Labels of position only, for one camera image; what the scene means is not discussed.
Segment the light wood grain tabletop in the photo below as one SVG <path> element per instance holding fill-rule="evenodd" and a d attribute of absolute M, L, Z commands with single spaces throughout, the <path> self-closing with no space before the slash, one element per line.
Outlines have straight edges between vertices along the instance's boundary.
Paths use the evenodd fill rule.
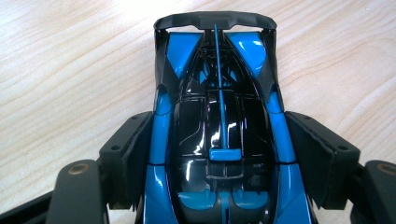
<path fill-rule="evenodd" d="M 273 18 L 285 108 L 343 136 L 363 164 L 396 162 L 395 1 L 2 1 L 0 213 L 52 190 L 62 167 L 97 159 L 125 120 L 152 110 L 152 24 L 196 10 Z M 317 217 L 349 223 L 348 210 Z"/>

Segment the toy car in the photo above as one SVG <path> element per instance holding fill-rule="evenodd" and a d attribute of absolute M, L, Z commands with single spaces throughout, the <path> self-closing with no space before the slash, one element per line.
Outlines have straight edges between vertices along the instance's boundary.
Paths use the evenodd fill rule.
<path fill-rule="evenodd" d="M 229 31 L 235 25 L 261 30 Z M 184 26 L 197 32 L 167 31 Z M 137 208 L 136 223 L 317 223 L 312 200 L 344 209 L 347 199 L 356 223 L 395 220 L 394 202 L 384 197 L 394 195 L 395 178 L 377 185 L 376 177 L 396 166 L 363 168 L 346 140 L 284 111 L 272 19 L 192 12 L 159 19 L 154 29 L 153 112 L 128 119 L 98 161 L 64 167 L 52 193 L 0 220 L 30 214 L 47 223 L 107 223 L 108 203 Z"/>

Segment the wooden table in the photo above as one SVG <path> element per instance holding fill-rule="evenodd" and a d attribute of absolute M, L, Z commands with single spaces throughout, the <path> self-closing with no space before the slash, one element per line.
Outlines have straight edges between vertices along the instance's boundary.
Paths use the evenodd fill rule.
<path fill-rule="evenodd" d="M 66 164 L 97 159 L 125 120 L 152 109 L 152 24 L 196 10 L 272 17 L 286 109 L 345 137 L 361 163 L 396 162 L 395 1 L 3 1 L 0 213 L 50 191 Z M 349 222 L 348 211 L 317 216 Z"/>

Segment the black spoiler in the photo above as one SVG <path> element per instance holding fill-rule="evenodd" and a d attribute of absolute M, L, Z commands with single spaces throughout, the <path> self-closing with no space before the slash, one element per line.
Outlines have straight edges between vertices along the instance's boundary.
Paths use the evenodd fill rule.
<path fill-rule="evenodd" d="M 235 25 L 275 30 L 273 19 L 257 13 L 236 11 L 197 11 L 163 17 L 154 23 L 154 29 L 195 26 L 198 30 L 213 30 L 215 24 L 220 30 L 230 30 Z"/>

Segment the rear wing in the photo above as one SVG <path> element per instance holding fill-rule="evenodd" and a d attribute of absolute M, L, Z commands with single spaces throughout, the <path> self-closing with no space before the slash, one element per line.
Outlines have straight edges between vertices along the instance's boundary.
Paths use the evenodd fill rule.
<path fill-rule="evenodd" d="M 273 19 L 249 12 L 236 11 L 198 11 L 174 14 L 163 17 L 154 23 L 155 30 L 192 25 L 198 30 L 213 30 L 215 24 L 219 30 L 230 30 L 235 25 L 275 30 L 276 23 Z"/>

